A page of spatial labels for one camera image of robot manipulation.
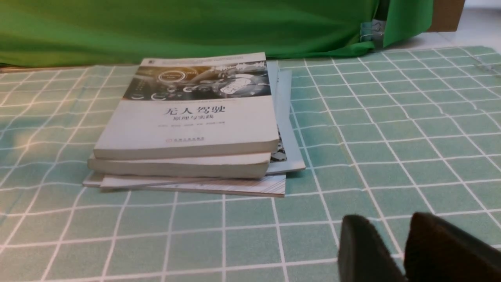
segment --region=white grid line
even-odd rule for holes
[[[291,112],[294,116],[294,121],[295,121],[296,126],[297,126],[298,125],[298,118],[296,116],[296,112],[295,112],[294,106],[292,104],[291,104]],[[303,134],[301,133],[301,131],[299,131],[299,138],[301,139],[301,143],[304,144],[305,138],[304,138]],[[306,160],[308,163],[308,167],[312,167],[313,162],[311,160],[310,153],[308,152],[308,150],[305,150],[305,154],[306,154]],[[320,182],[318,181],[317,173],[315,172],[315,170],[311,170],[311,171],[312,171],[312,175],[313,175],[313,179],[315,181],[315,186],[317,188],[317,191],[321,195],[320,200],[322,201],[322,206],[324,207],[326,217],[328,220],[332,220],[331,213],[329,211],[329,207],[327,206],[327,202],[325,201],[325,198],[323,196],[322,189],[320,188]],[[332,237],[334,238],[334,242],[336,243],[336,246],[339,247],[339,238],[338,238],[338,234],[336,233],[336,229],[335,229],[333,224],[331,224],[330,227],[331,227],[331,231],[332,231]]]
[[[334,60],[332,60],[332,65],[336,68],[336,70],[338,71],[338,73],[341,73],[341,72],[339,71],[339,68],[338,68],[338,67],[336,66],[336,64],[334,63]],[[320,95],[321,97],[323,97],[323,96],[322,96],[322,93],[320,92],[320,89],[318,88],[318,86],[317,86],[316,88],[317,88],[317,91],[318,91],[319,95]],[[325,105],[325,108],[329,108],[329,106],[328,106],[327,102],[326,102],[323,98],[322,98],[322,101],[323,101],[323,103],[324,103],[324,105]],[[330,116],[330,118],[331,118],[332,122],[334,123],[334,125],[335,125],[335,126],[337,126],[336,120],[335,120],[335,119],[334,119],[334,117],[332,116],[332,113],[331,113],[331,112],[329,112],[329,116]],[[343,142],[346,142],[346,139],[345,139],[345,137],[344,137],[343,133],[341,132],[341,130],[339,129],[339,127],[338,127],[338,132],[339,132],[339,135],[341,136],[341,139],[343,140]],[[350,159],[353,161],[355,158],[353,157],[353,154],[351,153],[350,148],[346,147],[346,151],[348,152],[348,155],[349,155]],[[368,185],[367,181],[365,180],[365,177],[363,176],[362,171],[360,170],[360,167],[359,167],[358,165],[355,165],[355,169],[357,170],[357,173],[358,173],[358,175],[359,175],[360,179],[362,180],[362,183],[364,184],[364,187],[365,187],[365,188],[369,188],[369,185]],[[376,210],[377,210],[377,212],[378,212],[379,216],[380,216],[381,218],[383,218],[383,217],[384,217],[383,211],[382,211],[382,210],[381,210],[381,208],[379,207],[379,204],[377,203],[376,198],[374,197],[374,194],[372,194],[371,190],[368,190],[367,192],[368,192],[369,197],[371,198],[371,200],[372,200],[372,202],[373,202],[373,204],[374,204],[374,207],[376,208]],[[388,222],[387,222],[386,220],[383,220],[383,224],[384,224],[384,226],[385,226],[386,230],[388,231],[388,235],[390,236],[390,239],[391,239],[391,241],[393,242],[393,244],[394,244],[394,246],[395,246],[395,249],[397,250],[398,254],[399,254],[399,255],[402,255],[402,254],[403,254],[403,253],[402,253],[402,250],[400,249],[400,246],[398,245],[398,242],[397,242],[397,240],[396,240],[395,236],[393,235],[393,232],[391,231],[391,228],[390,228],[390,226],[388,225]]]
[[[308,87],[302,87],[302,88],[292,88],[292,89],[304,89],[304,88],[315,88],[314,86],[308,86]],[[487,88],[501,88],[501,86],[491,86]],[[480,90],[484,89],[483,87],[466,87],[466,88],[456,88],[456,90]],[[449,90],[444,90],[444,89],[438,89],[438,90],[426,90],[426,91],[420,91],[419,89],[413,90],[413,91],[404,91],[404,92],[393,92],[390,93],[390,95],[399,95],[399,94],[413,94],[413,93],[421,93],[421,92],[442,92],[442,91],[451,91]],[[367,96],[386,96],[386,93],[378,93],[378,94],[357,94],[359,97],[367,97]],[[345,96],[325,96],[324,99],[336,99],[336,98],[348,98],[348,97],[353,97],[353,95],[345,95]],[[302,99],[291,99],[291,101],[305,101],[305,100],[318,100],[321,99],[321,97],[315,97],[315,98],[302,98]]]
[[[422,94],[423,94],[423,95],[424,95],[424,96],[425,96],[425,97],[426,97],[429,101],[432,101],[432,100],[431,100],[431,99],[430,99],[430,98],[426,95],[426,93],[422,92]],[[436,106],[436,107],[440,110],[440,112],[443,112],[443,111],[442,111],[442,108],[441,108],[439,105],[437,105],[437,104],[436,104],[435,106]],[[459,126],[459,124],[457,124],[457,122],[454,120],[454,118],[452,118],[452,117],[451,117],[451,116],[449,116],[449,115],[447,115],[447,116],[448,116],[448,117],[449,117],[449,119],[450,119],[450,120],[454,123],[454,125],[456,125],[457,129],[458,129],[459,131],[461,131],[461,133],[462,133],[463,135],[465,135],[466,133],[465,133],[465,132],[463,131],[463,129]],[[416,123],[416,122],[414,121],[414,125],[415,125],[415,126],[418,128],[418,130],[419,130],[419,131],[420,131],[420,132],[421,132],[421,133],[422,133],[422,134],[426,137],[426,135],[425,135],[425,134],[424,134],[424,132],[422,131],[422,129],[421,129],[421,127],[419,126],[419,124],[418,124],[418,123]],[[473,146],[475,146],[475,147],[477,148],[477,150],[479,150],[479,151],[482,153],[482,155],[484,155],[484,156],[485,156],[485,153],[484,153],[482,150],[480,150],[480,148],[479,148],[479,147],[478,147],[478,146],[477,146],[477,145],[476,145],[476,144],[475,144],[475,143],[474,143],[474,142],[473,142],[473,141],[472,141],[469,137],[467,137],[467,136],[466,136],[466,138],[467,138],[467,139],[471,142],[471,144],[472,144]],[[436,154],[437,154],[437,155],[438,155],[441,159],[443,159],[443,155],[442,155],[442,154],[440,153],[440,151],[439,151],[439,150],[435,147],[435,145],[433,144],[433,142],[431,142],[429,139],[427,139],[427,141],[428,141],[428,144],[430,144],[430,146],[433,148],[433,150],[435,151],[435,153],[436,153]],[[493,163],[493,164],[494,164],[494,162],[493,162],[493,161],[492,161],[489,157],[487,157],[487,156],[485,156],[485,157],[486,157],[486,158],[488,158],[488,159],[489,159],[489,161],[490,161],[491,163]],[[457,179],[461,182],[461,184],[465,187],[465,189],[468,191],[468,193],[470,193],[470,195],[471,195],[471,196],[475,199],[475,201],[476,201],[476,202],[480,205],[480,207],[482,207],[482,209],[483,209],[483,210],[487,211],[487,208],[484,206],[484,204],[482,203],[482,201],[481,201],[481,200],[480,200],[480,199],[479,199],[479,198],[478,198],[478,197],[477,197],[477,196],[473,193],[473,191],[470,189],[470,187],[468,186],[468,184],[464,182],[463,178],[462,178],[462,177],[461,177],[461,176],[460,176],[460,175],[459,175],[459,174],[458,174],[458,173],[457,173],[457,172],[456,172],[456,171],[452,168],[452,166],[449,164],[449,162],[448,162],[447,160],[443,160],[443,163],[447,166],[447,168],[449,168],[449,170],[450,170],[450,171],[454,174],[454,176],[456,176],[456,178],[457,178]],[[493,216],[490,212],[487,212],[487,214],[488,214],[488,216],[489,216],[489,217],[493,220],[493,222],[494,222],[494,223],[495,223],[495,224],[496,224],[496,225],[497,225],[497,226],[501,229],[501,224],[500,224],[500,223],[496,220],[496,218],[495,218],[495,217],[494,217],[494,216]]]
[[[441,186],[453,186],[453,185],[461,185],[463,183],[466,184],[477,184],[477,183],[491,183],[491,182],[501,182],[501,178],[499,179],[484,179],[484,180],[471,180],[471,181],[463,181],[463,182],[443,182],[443,183],[432,183],[432,184],[418,184],[418,187],[420,188],[425,188],[425,187],[441,187]],[[77,184],[67,184],[67,185],[73,185],[73,186],[80,186]],[[411,189],[415,188],[414,185],[399,185],[399,186],[374,186],[374,187],[369,187],[369,188],[347,188],[347,189],[335,189],[335,190],[327,190],[327,191],[317,191],[317,192],[305,192],[305,193],[293,193],[293,194],[288,194],[287,197],[299,197],[299,196],[309,196],[309,195],[321,195],[321,194],[331,194],[331,193],[341,193],[341,192],[347,192],[347,191],[359,191],[359,192],[366,192],[368,190],[387,190],[387,189]],[[233,198],[233,199],[226,199],[226,201],[251,201],[251,200],[262,200],[262,197],[242,197],[242,198]],[[177,206],[179,205],[192,205],[192,204],[206,204],[206,203],[220,203],[222,200],[205,200],[205,201],[193,201],[193,202],[178,202],[176,203]],[[138,208],[138,207],[164,207],[164,206],[172,206],[173,203],[162,203],[162,204],[129,204],[127,207],[129,208]],[[45,214],[53,214],[53,213],[60,213],[60,212],[67,212],[71,210],[86,210],[86,209],[95,209],[95,208],[120,208],[122,207],[122,204],[102,204],[102,205],[88,205],[88,206],[77,206],[75,208],[61,208],[61,209],[54,209],[54,210],[47,210],[47,211],[40,211],[40,212],[28,212],[28,213],[1,213],[0,216],[7,216],[7,217],[21,217],[23,215],[27,216],[32,216],[32,215],[45,215]]]
[[[60,71],[58,71],[56,74],[54,74],[54,76],[53,76],[52,78],[54,78],[54,77],[55,77],[56,75],[58,75],[59,73],[60,73]],[[41,90],[41,91],[40,91],[37,95],[35,95],[35,97],[38,97],[38,95],[39,95],[39,94],[43,91],[43,89],[44,89],[45,87],[47,87],[47,85],[48,85],[49,83],[50,83],[50,80],[49,80],[49,81],[48,81],[48,82],[44,85],[44,87],[42,88],[42,90]],[[54,110],[53,114],[55,114],[55,113],[59,110],[59,108],[63,105],[63,102],[64,102],[64,99],[60,102],[60,104],[59,104],[58,108],[56,108],[56,110]],[[34,137],[34,136],[35,136],[35,135],[36,135],[36,134],[37,134],[37,133],[38,133],[38,132],[39,132],[39,131],[40,131],[40,130],[41,130],[41,129],[42,129],[42,128],[43,128],[43,127],[44,127],[44,126],[45,126],[45,125],[46,125],[46,124],[50,121],[50,120],[51,120],[51,119],[52,119],[52,116],[51,116],[51,117],[49,117],[49,118],[48,118],[48,119],[47,119],[47,120],[46,120],[46,121],[42,124],[42,126],[40,126],[40,128],[38,128],[38,129],[37,129],[37,130],[36,130],[36,131],[35,131],[35,132],[34,132],[34,133],[30,136],[30,138],[28,139],[28,142],[27,142],[27,143],[28,143],[28,146],[26,146],[26,148],[25,148],[25,150],[23,151],[23,153],[19,156],[18,160],[16,161],[16,165],[18,165],[18,164],[21,162],[21,159],[23,158],[23,156],[24,156],[24,155],[26,154],[26,152],[28,151],[29,144],[30,144],[30,142],[31,142],[32,138],[33,138],[33,137]],[[3,186],[3,184],[5,183],[5,181],[7,180],[7,178],[10,176],[10,174],[11,174],[13,171],[14,171],[14,168],[11,168],[11,169],[9,170],[9,172],[8,172],[8,173],[4,176],[4,179],[2,179],[2,181],[0,182],[0,187],[2,187],[2,186]],[[51,171],[51,170],[47,170],[47,172],[45,173],[45,175],[44,175],[44,177],[43,177],[43,179],[42,179],[41,183],[43,183],[43,182],[44,182],[45,178],[47,177],[47,175],[49,174],[49,172],[50,172],[50,171]],[[29,210],[31,209],[31,207],[34,205],[35,200],[36,200],[36,198],[37,198],[37,196],[38,196],[38,193],[39,193],[39,191],[40,191],[40,187],[41,187],[41,185],[39,185],[39,187],[37,188],[37,191],[35,192],[35,195],[33,196],[33,199],[32,199],[32,201],[31,201],[30,205],[28,206],[28,208],[27,208],[27,210],[26,210],[26,213],[27,213],[27,212],[29,212]],[[11,232],[11,233],[9,234],[9,236],[7,237],[7,239],[6,239],[5,243],[4,243],[4,246],[5,246],[5,245],[8,245],[8,244],[9,244],[9,242],[12,240],[12,238],[13,238],[13,237],[14,237],[14,235],[15,235],[15,233],[17,232],[17,230],[19,229],[19,227],[20,227],[20,226],[21,226],[21,224],[23,223],[23,220],[25,219],[25,217],[26,217],[26,215],[24,214],[24,215],[21,217],[21,219],[17,222],[17,224],[15,225],[14,229],[12,230],[12,232]],[[3,253],[3,251],[4,251],[4,250],[5,250],[5,247],[0,247],[0,255]]]
[[[120,208],[120,212],[118,213],[117,221],[115,222],[115,228],[113,230],[113,237],[111,237],[110,249],[108,250],[108,255],[107,255],[106,261],[104,263],[103,272],[101,274],[101,278],[99,279],[99,281],[101,281],[101,282],[104,281],[104,279],[106,277],[106,273],[108,272],[108,268],[110,266],[111,258],[113,256],[113,251],[115,250],[115,244],[117,242],[118,230],[120,228],[120,221],[122,220],[122,216],[124,214],[125,207],[127,207],[127,203],[130,200],[131,194],[132,194],[132,191],[129,190],[127,192],[127,197],[125,198],[125,201],[124,201],[122,207]]]
[[[278,241],[278,245],[279,245],[280,262],[282,264],[282,272],[284,273],[284,281],[289,282],[289,273],[287,271],[287,265],[285,264],[286,260],[285,260],[284,246],[282,244],[282,233],[280,231],[279,216],[277,213],[277,207],[275,206],[275,199],[272,198],[271,201],[272,201],[273,217],[275,219],[275,229],[277,231],[277,241]]]
[[[6,81],[6,82],[1,82],[0,81],[0,84],[18,84],[18,85],[21,85],[23,82],[27,81],[28,77],[26,77],[25,79],[23,79],[21,81]],[[109,75],[108,76],[104,76],[104,75],[92,75],[92,74],[90,74],[90,75],[84,76],[83,78],[87,79],[87,78],[92,78],[92,77],[107,78],[107,77],[109,77]],[[132,78],[132,75],[113,75],[112,77],[113,78],[115,78],[115,77],[130,77],[130,78]],[[78,77],[74,77],[74,78],[58,78],[58,79],[53,79],[52,81],[75,81],[75,79],[78,79]],[[46,79],[42,79],[42,80],[30,80],[28,82],[46,82],[46,81],[47,81]]]
[[[41,278],[42,281],[44,281],[47,278],[49,271],[51,271],[52,264],[54,263],[54,260],[56,259],[56,256],[59,252],[59,249],[61,248],[61,244],[64,240],[64,236],[66,235],[66,232],[68,232],[68,229],[70,228],[70,224],[71,224],[71,220],[73,219],[73,215],[75,215],[75,207],[77,206],[78,200],[80,199],[82,194],[84,194],[85,190],[86,190],[85,187],[80,190],[80,193],[78,193],[78,196],[75,199],[75,202],[73,203],[73,207],[71,209],[70,215],[68,216],[68,220],[66,221],[66,225],[65,225],[63,231],[61,232],[61,235],[59,236],[59,241],[56,244],[56,248],[54,249],[54,252],[52,253],[52,257],[49,260],[49,263],[47,264],[47,267],[45,268],[44,273],[42,274],[42,278]]]
[[[362,63],[362,65],[364,65],[367,70],[369,71],[369,73],[372,75],[372,77],[376,80],[376,76],[374,76],[374,74],[372,72],[370,72],[369,68],[360,60],[360,62]],[[381,88],[386,92],[386,93],[389,93],[388,90],[378,81],[378,84],[379,86],[381,86]],[[397,103],[398,105],[398,102],[395,100],[395,98],[393,98],[391,95],[389,95],[390,98],[393,100],[393,102]],[[363,104],[360,102],[360,100],[358,99],[358,97],[355,97],[355,99],[357,99],[357,101],[360,103],[360,105],[363,107]],[[407,118],[410,118],[408,113],[403,109],[402,106],[400,106],[401,109],[404,111],[405,113],[405,116]],[[367,114],[367,116],[369,117],[370,121],[376,126],[376,129],[378,130],[379,134],[381,135],[381,137],[383,138],[383,140],[385,141],[386,143],[386,146],[388,147],[388,149],[391,151],[393,157],[397,160],[397,163],[400,165],[401,169],[404,171],[405,175],[407,176],[407,178],[410,180],[410,182],[412,183],[412,185],[414,185],[414,187],[416,188],[416,191],[417,193],[419,194],[419,196],[423,199],[424,203],[426,204],[426,207],[432,212],[432,213],[435,213],[435,210],[433,209],[433,207],[430,205],[430,203],[428,202],[428,200],[426,199],[426,197],[424,196],[423,192],[421,191],[421,189],[418,187],[418,185],[416,184],[414,178],[410,175],[410,173],[408,172],[408,170],[406,169],[406,167],[403,165],[402,161],[400,160],[400,158],[398,157],[398,155],[395,153],[395,151],[393,150],[393,148],[390,146],[390,143],[388,142],[388,140],[386,139],[386,136],[383,134],[383,131],[381,130],[381,128],[379,128],[379,126],[374,122],[374,120],[372,119],[372,117],[370,116],[370,113],[367,109],[364,109],[365,113]]]
[[[30,73],[26,78],[24,78],[22,80],[22,82],[25,82],[31,75],[33,75],[34,72]],[[5,102],[9,99],[9,97],[11,96],[12,93],[14,93],[16,91],[16,89],[21,85],[22,83],[20,83],[19,85],[16,85],[14,88],[12,88],[11,91],[8,91],[8,92],[3,92],[3,93],[7,93],[7,95],[5,95],[5,98],[4,100],[0,103],[0,107],[3,107]]]
[[[501,212],[501,208],[498,209],[488,209],[488,210],[466,210],[466,211],[455,211],[455,212],[443,212],[435,213],[436,216],[456,216],[456,215],[469,215],[469,214],[487,214],[492,212]],[[382,222],[384,220],[396,220],[396,219],[410,219],[412,214],[405,215],[395,215],[386,216],[383,218],[366,217],[371,222]],[[203,233],[203,232],[214,232],[214,231],[224,231],[224,230],[249,230],[249,229],[261,229],[261,228],[275,228],[275,227],[288,227],[288,226],[308,226],[308,225],[333,225],[341,224],[342,220],[323,220],[323,221],[305,221],[305,222],[287,222],[279,224],[260,224],[260,225],[242,225],[242,226],[230,226],[230,227],[215,227],[215,228],[202,228],[202,229],[187,229],[178,231],[165,231],[165,232],[154,232],[154,233],[136,233],[131,235],[117,235],[108,237],[93,237],[93,238],[82,238],[82,239],[70,239],[62,241],[46,241],[46,242],[33,242],[33,243],[22,243],[22,244],[11,244],[3,245],[5,248],[25,248],[34,246],[54,246],[58,244],[78,244],[78,243],[90,243],[90,242],[104,242],[113,240],[126,240],[126,239],[136,239],[136,238],[146,238],[146,237],[163,237],[172,235],[185,235],[193,233]]]
[[[338,96],[333,98],[355,98],[354,96]],[[383,108],[394,108],[394,107],[406,107],[406,106],[430,106],[435,104],[463,104],[463,103],[473,103],[473,102],[483,102],[483,101],[501,101],[500,98],[495,99],[479,99],[479,100],[465,100],[465,101],[452,101],[452,102],[435,102],[435,103],[413,103],[413,104],[401,104],[401,105],[385,105],[385,106],[371,106],[371,107],[360,107],[360,108],[343,108],[343,109],[332,109],[332,110],[323,110],[323,111],[297,111],[296,113],[326,113],[329,111],[351,111],[351,110],[363,110],[363,109],[383,109]]]
[[[174,192],[174,201],[172,203],[172,208],[170,210],[169,217],[169,226],[167,228],[167,233],[172,233],[172,226],[174,225],[174,213],[176,212],[176,204],[177,204],[178,192]],[[170,252],[170,244],[172,241],[172,235],[167,236],[167,242],[165,245],[165,257],[163,259],[162,272],[167,272],[167,267],[169,264],[169,252]],[[162,275],[161,282],[165,282],[165,276]]]

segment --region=green cloth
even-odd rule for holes
[[[431,3],[394,0],[388,8],[384,2],[389,41],[423,32],[431,23]],[[2,0],[0,63],[121,64],[144,57],[262,51],[272,58],[361,56],[374,44],[359,42],[360,24],[372,21],[378,4],[379,0]]]

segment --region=book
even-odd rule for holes
[[[94,180],[103,175],[94,174]],[[245,196],[272,196],[284,197],[286,192],[286,175],[266,176],[261,179],[214,179],[196,183],[176,183],[151,185],[144,187],[102,187],[102,191],[116,191],[121,189],[153,190],[172,192],[197,192]]]
[[[290,71],[280,72],[276,93],[277,122],[281,139],[277,150],[272,154],[267,175],[280,174],[290,171],[297,171],[306,168],[298,143],[296,141],[292,125],[289,120],[290,113],[290,93],[291,93]],[[104,186],[110,187],[140,187],[149,185],[168,185],[175,181],[172,177],[145,177],[145,176],[119,176],[106,175]]]
[[[87,160],[87,166],[95,172],[112,175],[258,179],[265,176],[271,155],[271,153],[257,153],[127,161],[101,160],[91,156]]]
[[[270,153],[278,141],[264,53],[144,59],[94,156],[146,160]]]

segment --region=book cover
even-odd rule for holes
[[[266,172],[267,175],[280,174],[290,171],[298,171],[306,168],[299,150],[299,145],[296,141],[291,122],[289,120],[290,113],[290,95],[291,95],[291,79],[290,71],[281,71],[277,85],[275,113],[279,124],[280,142],[276,150],[272,153],[270,165]],[[109,187],[129,187],[133,186],[149,186],[170,184],[173,178],[159,176],[117,176],[106,175],[106,185]]]
[[[145,59],[94,155],[137,160],[265,153],[278,139],[264,53]]]

